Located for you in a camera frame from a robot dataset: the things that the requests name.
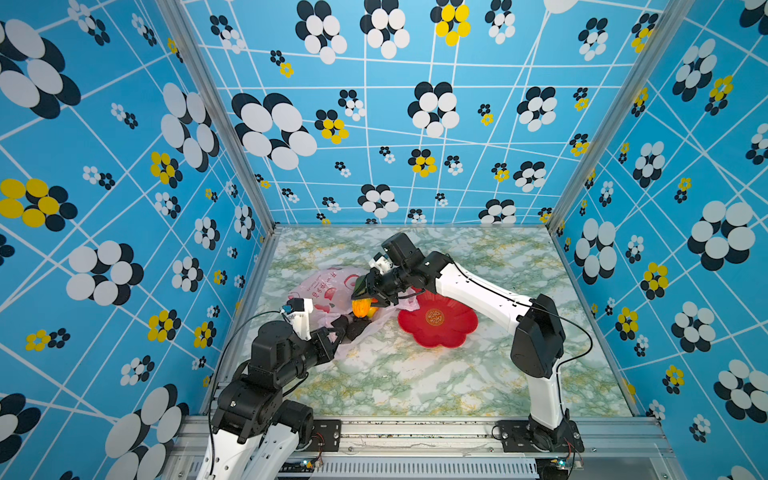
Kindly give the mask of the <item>aluminium front rail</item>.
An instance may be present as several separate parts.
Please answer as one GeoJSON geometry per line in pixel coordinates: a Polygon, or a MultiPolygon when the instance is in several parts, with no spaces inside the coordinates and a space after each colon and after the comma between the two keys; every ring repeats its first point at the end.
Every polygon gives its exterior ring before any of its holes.
{"type": "MultiPolygon", "coordinates": [[[[572,420],[583,453],[505,453],[481,417],[337,417],[338,452],[289,457],[275,479],[682,479],[673,448],[653,418],[572,420]]],[[[209,439],[201,416],[181,428],[164,479],[199,479],[209,439]]]]}

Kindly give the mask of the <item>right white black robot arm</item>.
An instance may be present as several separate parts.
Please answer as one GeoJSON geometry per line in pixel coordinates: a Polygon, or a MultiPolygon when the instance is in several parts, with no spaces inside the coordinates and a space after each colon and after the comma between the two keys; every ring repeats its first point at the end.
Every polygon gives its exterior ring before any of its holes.
{"type": "Polygon", "coordinates": [[[370,262],[369,273],[356,281],[352,302],[396,305],[409,289],[455,300],[510,334],[510,359],[528,383],[532,443],[541,451],[552,451],[566,442],[571,425],[558,372],[566,334],[550,297],[516,294],[470,273],[448,255],[432,252],[425,256],[417,250],[411,258],[395,262],[379,254],[370,262]]]}

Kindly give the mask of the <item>red flower-shaped plate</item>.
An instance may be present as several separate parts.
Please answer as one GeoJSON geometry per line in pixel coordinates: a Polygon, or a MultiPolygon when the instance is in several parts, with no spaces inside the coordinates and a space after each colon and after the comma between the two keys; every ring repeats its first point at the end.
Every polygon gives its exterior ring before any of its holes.
{"type": "Polygon", "coordinates": [[[476,312],[463,303],[426,291],[415,297],[418,307],[401,310],[398,325],[424,348],[458,348],[479,325],[476,312]]]}

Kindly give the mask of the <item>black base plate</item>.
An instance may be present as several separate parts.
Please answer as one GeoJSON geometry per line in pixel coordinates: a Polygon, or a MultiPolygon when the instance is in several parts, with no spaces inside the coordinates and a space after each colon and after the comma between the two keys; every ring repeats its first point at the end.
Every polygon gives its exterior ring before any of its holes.
{"type": "Polygon", "coordinates": [[[313,421],[310,441],[305,451],[338,452],[340,448],[342,421],[340,419],[315,418],[313,421]]]}
{"type": "Polygon", "coordinates": [[[583,453],[582,436],[576,423],[565,418],[550,430],[533,419],[499,420],[491,429],[493,439],[499,441],[505,453],[583,453]]]}

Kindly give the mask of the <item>right aluminium corner post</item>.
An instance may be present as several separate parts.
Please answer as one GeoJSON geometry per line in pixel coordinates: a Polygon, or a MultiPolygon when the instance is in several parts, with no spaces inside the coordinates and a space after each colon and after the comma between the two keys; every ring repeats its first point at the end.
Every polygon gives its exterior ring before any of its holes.
{"type": "Polygon", "coordinates": [[[694,3],[694,0],[669,1],[661,13],[656,32],[643,52],[639,54],[617,97],[599,125],[586,156],[580,161],[556,204],[553,216],[547,224],[550,235],[556,234],[566,214],[576,203],[587,176],[596,168],[605,149],[623,123],[636,95],[646,85],[694,3]]]}

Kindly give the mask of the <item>green yellow corn cob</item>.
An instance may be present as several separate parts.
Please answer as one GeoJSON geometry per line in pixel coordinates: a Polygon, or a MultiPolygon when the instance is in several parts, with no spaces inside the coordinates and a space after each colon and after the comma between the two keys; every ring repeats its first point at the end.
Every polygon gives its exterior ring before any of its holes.
{"type": "Polygon", "coordinates": [[[379,309],[376,298],[372,300],[352,300],[352,312],[357,318],[372,319],[379,309]]]}

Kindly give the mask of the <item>pink translucent plastic bag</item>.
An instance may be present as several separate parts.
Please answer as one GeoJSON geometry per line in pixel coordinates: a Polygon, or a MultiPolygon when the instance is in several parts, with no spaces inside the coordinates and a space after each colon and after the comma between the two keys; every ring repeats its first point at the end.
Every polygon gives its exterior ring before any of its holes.
{"type": "MultiPolygon", "coordinates": [[[[356,280],[365,275],[360,268],[354,267],[331,267],[319,270],[310,275],[297,287],[291,289],[287,298],[307,298],[311,299],[314,305],[314,311],[310,316],[310,329],[315,330],[319,327],[332,328],[332,322],[343,317],[347,322],[354,318],[352,312],[352,292],[356,280]]],[[[339,346],[335,360],[340,361],[346,358],[363,341],[378,333],[384,326],[398,317],[401,310],[413,311],[418,307],[415,297],[400,300],[397,305],[381,307],[371,320],[371,325],[356,340],[349,342],[345,339],[339,346]]]]}

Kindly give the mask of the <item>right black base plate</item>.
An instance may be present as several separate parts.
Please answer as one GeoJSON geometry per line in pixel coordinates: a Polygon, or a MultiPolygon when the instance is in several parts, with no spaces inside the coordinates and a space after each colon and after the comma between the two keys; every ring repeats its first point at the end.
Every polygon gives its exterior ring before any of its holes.
{"type": "Polygon", "coordinates": [[[505,453],[583,453],[582,436],[576,423],[565,418],[550,430],[533,419],[499,420],[491,429],[493,439],[499,441],[505,453]]]}

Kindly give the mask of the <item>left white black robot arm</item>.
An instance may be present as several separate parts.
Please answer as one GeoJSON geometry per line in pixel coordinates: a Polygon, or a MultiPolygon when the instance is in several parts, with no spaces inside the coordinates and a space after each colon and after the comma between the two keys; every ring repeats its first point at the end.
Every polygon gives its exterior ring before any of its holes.
{"type": "Polygon", "coordinates": [[[275,479],[289,457],[312,437],[314,413],[288,400],[286,386],[332,361],[348,321],[299,337],[284,320],[263,324],[251,357],[217,398],[208,418],[209,439],[199,479],[275,479]]]}

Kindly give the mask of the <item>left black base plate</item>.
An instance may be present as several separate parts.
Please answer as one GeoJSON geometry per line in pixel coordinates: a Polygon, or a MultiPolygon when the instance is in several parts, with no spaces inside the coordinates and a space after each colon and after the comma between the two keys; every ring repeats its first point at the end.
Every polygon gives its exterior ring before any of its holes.
{"type": "Polygon", "coordinates": [[[340,419],[315,418],[313,421],[310,441],[305,451],[338,452],[340,448],[342,421],[340,419]]]}

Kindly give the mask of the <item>left aluminium corner post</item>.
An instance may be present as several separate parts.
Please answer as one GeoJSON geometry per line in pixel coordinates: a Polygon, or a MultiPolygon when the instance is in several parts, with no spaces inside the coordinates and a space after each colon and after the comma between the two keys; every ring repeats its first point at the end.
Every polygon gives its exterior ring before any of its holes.
{"type": "Polygon", "coordinates": [[[192,24],[186,18],[180,1],[157,1],[161,15],[169,27],[170,33],[180,47],[189,74],[208,109],[217,134],[232,160],[235,173],[251,200],[267,238],[274,234],[276,223],[269,211],[266,200],[259,191],[255,174],[246,158],[242,145],[237,139],[235,129],[228,119],[225,105],[218,94],[208,68],[203,51],[195,42],[192,24]]]}

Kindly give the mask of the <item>dark avocado front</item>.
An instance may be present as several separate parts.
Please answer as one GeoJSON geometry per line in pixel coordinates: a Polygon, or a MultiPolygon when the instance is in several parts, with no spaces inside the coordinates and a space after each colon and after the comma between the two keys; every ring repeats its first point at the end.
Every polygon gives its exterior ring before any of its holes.
{"type": "Polygon", "coordinates": [[[344,339],[349,342],[356,340],[370,325],[371,320],[368,318],[354,317],[350,319],[344,328],[344,339]]]}

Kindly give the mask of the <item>aluminium corner post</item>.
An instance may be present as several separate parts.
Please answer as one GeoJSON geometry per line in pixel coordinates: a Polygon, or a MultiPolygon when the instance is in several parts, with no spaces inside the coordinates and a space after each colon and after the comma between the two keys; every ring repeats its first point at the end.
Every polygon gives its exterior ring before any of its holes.
{"type": "Polygon", "coordinates": [[[547,224],[550,235],[556,234],[566,214],[576,203],[587,176],[596,168],[605,149],[623,123],[636,95],[646,85],[694,3],[694,0],[669,1],[661,13],[656,32],[643,52],[639,54],[617,97],[599,125],[586,156],[580,161],[556,204],[553,216],[547,224]]]}
{"type": "Polygon", "coordinates": [[[180,47],[189,74],[208,109],[217,134],[232,160],[235,173],[251,200],[267,238],[274,234],[276,223],[269,211],[266,200],[259,191],[255,174],[246,158],[242,145],[237,139],[235,129],[228,119],[225,105],[218,94],[208,68],[203,51],[195,42],[192,24],[186,18],[180,1],[157,1],[161,15],[169,27],[170,33],[180,47]]]}

